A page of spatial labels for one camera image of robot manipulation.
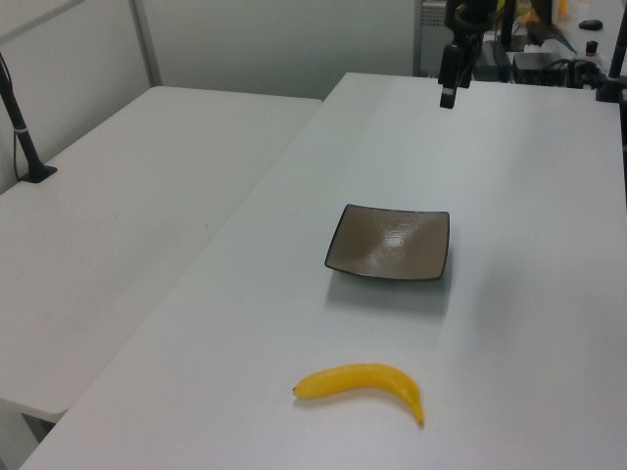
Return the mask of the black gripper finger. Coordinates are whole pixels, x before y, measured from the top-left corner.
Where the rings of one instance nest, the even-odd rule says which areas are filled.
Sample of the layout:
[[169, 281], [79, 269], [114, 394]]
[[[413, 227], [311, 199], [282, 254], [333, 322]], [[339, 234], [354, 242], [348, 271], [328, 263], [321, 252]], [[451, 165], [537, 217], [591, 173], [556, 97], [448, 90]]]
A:
[[474, 33], [466, 36], [462, 41], [461, 52], [462, 60], [458, 86], [467, 89], [478, 58], [481, 55], [481, 35]]
[[462, 51], [455, 44], [447, 44], [443, 51], [438, 82], [442, 86], [440, 107], [452, 109], [458, 89], [458, 76], [462, 65]]

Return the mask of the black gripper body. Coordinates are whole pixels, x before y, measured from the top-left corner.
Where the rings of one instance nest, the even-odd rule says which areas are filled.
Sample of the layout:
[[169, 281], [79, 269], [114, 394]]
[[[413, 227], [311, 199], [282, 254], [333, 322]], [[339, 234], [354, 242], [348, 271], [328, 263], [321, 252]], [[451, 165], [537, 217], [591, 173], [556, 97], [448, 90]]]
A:
[[448, 0], [445, 27], [453, 34], [452, 44], [464, 47], [474, 37], [490, 30], [499, 20], [497, 0]]

